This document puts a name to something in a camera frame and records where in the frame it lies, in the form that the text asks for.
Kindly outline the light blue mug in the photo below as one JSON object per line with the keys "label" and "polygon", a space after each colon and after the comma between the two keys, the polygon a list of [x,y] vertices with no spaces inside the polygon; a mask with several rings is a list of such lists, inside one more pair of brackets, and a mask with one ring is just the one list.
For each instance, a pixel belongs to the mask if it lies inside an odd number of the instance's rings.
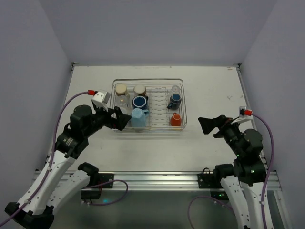
{"label": "light blue mug", "polygon": [[146,117],[149,116],[149,110],[134,108],[132,113],[132,118],[130,120],[132,127],[145,127],[146,126]]}

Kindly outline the large dark blue mug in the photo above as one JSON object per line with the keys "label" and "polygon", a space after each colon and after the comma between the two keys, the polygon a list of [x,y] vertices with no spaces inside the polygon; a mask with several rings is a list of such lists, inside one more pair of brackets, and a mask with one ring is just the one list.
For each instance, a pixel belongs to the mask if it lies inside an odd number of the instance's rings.
{"label": "large dark blue mug", "polygon": [[133,109],[139,108],[142,110],[148,110],[148,97],[138,95],[132,100]]}

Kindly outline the beige brown cup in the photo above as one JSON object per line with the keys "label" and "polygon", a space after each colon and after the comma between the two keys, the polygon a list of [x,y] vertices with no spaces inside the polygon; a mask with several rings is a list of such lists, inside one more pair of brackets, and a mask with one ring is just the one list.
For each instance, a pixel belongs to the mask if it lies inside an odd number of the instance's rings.
{"label": "beige brown cup", "polygon": [[146,96],[146,87],[142,84],[137,84],[133,88],[134,96]]}
{"label": "beige brown cup", "polygon": [[115,93],[119,99],[126,98],[127,100],[130,100],[130,95],[125,84],[116,84]]}

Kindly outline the small dark blue cup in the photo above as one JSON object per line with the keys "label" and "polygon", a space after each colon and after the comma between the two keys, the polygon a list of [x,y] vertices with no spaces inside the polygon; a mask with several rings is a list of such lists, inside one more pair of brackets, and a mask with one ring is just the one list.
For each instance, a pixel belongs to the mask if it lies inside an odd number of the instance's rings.
{"label": "small dark blue cup", "polygon": [[178,110],[181,102],[182,102],[181,96],[179,94],[173,94],[170,97],[169,104],[167,105],[167,109]]}

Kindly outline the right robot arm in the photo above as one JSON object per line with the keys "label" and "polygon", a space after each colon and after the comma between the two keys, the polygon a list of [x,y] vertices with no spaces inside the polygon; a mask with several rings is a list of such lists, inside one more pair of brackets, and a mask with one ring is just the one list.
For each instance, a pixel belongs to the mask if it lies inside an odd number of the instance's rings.
{"label": "right robot arm", "polygon": [[241,132],[239,125],[250,121],[255,115],[251,110],[241,109],[237,118],[220,115],[216,118],[198,119],[203,133],[218,132],[214,138],[222,138],[236,155],[232,164],[215,166],[215,181],[225,190],[231,209],[240,229],[272,229],[267,181],[270,171],[266,170],[261,160],[263,137],[254,130]]}

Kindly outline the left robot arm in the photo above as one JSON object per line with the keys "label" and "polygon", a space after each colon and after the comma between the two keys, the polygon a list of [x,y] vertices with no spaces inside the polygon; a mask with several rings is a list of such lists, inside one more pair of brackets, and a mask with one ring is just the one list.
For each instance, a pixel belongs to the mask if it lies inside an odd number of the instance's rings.
{"label": "left robot arm", "polygon": [[98,181],[98,168],[83,163],[71,178],[60,184],[67,169],[75,163],[88,146],[89,137],[104,126],[123,130],[131,116],[120,108],[92,109],[88,105],[77,106],[70,122],[58,136],[55,151],[26,194],[18,202],[10,202],[5,212],[26,229],[48,229],[55,214],[78,191]]}

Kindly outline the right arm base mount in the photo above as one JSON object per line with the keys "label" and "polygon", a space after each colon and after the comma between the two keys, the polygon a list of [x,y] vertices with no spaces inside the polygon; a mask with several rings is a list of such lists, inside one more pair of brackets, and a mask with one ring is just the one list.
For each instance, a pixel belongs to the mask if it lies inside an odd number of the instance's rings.
{"label": "right arm base mount", "polygon": [[207,167],[205,167],[201,173],[197,174],[197,182],[199,189],[218,187],[213,173]]}

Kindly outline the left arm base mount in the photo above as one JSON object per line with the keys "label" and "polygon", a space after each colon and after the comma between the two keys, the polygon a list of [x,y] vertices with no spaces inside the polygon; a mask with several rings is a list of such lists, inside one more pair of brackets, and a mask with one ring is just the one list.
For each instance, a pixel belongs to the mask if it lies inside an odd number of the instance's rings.
{"label": "left arm base mount", "polygon": [[99,173],[97,178],[97,185],[103,184],[102,186],[99,186],[99,189],[103,188],[113,188],[113,183],[111,181],[114,180],[114,174],[112,173]]}

